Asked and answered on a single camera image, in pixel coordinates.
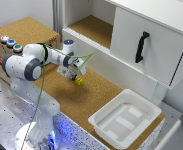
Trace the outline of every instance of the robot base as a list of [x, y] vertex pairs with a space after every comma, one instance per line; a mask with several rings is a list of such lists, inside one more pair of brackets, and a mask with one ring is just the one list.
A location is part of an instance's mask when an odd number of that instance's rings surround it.
[[[15, 137], [15, 149], [16, 149], [16, 150], [37, 150], [37, 149], [39, 150], [39, 149], [40, 149], [39, 147], [37, 147], [37, 148], [32, 148], [32, 147], [30, 147], [30, 146], [27, 144], [26, 141], [24, 142], [23, 149], [21, 149], [29, 125], [30, 125], [30, 123], [26, 124], [25, 126], [23, 126], [23, 127], [17, 132], [16, 137]], [[33, 128], [34, 125], [35, 125], [35, 122], [32, 122], [29, 131]]]

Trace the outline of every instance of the cabinet door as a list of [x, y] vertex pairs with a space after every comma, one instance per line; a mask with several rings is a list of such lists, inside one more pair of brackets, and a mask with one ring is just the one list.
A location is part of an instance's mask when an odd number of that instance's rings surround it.
[[[143, 32], [143, 60], [135, 63]], [[121, 8], [116, 9], [110, 52], [151, 77], [170, 85], [183, 54], [183, 35]]]

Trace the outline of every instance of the brown desk mat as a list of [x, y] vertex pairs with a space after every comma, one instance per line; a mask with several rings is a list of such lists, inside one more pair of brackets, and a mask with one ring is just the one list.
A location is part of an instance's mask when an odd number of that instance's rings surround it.
[[0, 27], [0, 37], [3, 35], [8, 35], [11, 39], [17, 39], [17, 44], [21, 44], [22, 46], [45, 42], [55, 36], [59, 36], [57, 32], [31, 17], [26, 17]]
[[110, 48], [113, 25], [94, 16], [88, 16], [87, 18], [71, 24], [68, 27], [92, 39], [93, 41]]
[[[84, 76], [79, 76], [84, 83], [78, 86], [74, 81], [57, 73], [57, 68], [54, 64], [46, 66], [44, 91], [60, 103], [63, 113], [110, 149], [114, 149], [95, 133], [88, 118], [122, 92], [122, 89], [89, 69]], [[41, 87], [42, 77], [34, 83]], [[128, 150], [136, 150], [163, 119], [164, 116], [160, 115]]]

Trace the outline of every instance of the white wall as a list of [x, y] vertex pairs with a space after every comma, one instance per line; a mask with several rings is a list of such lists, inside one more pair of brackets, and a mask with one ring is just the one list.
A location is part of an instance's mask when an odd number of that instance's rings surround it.
[[27, 16], [53, 29], [52, 0], [0, 0], [0, 27]]
[[180, 112], [183, 112], [183, 79], [174, 89], [168, 91], [164, 102]]

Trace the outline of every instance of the yellow object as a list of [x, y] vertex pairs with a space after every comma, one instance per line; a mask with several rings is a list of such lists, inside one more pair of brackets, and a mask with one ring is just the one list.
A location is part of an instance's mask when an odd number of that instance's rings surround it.
[[78, 79], [76, 80], [76, 84], [78, 84], [78, 85], [83, 84], [83, 79], [78, 78]]

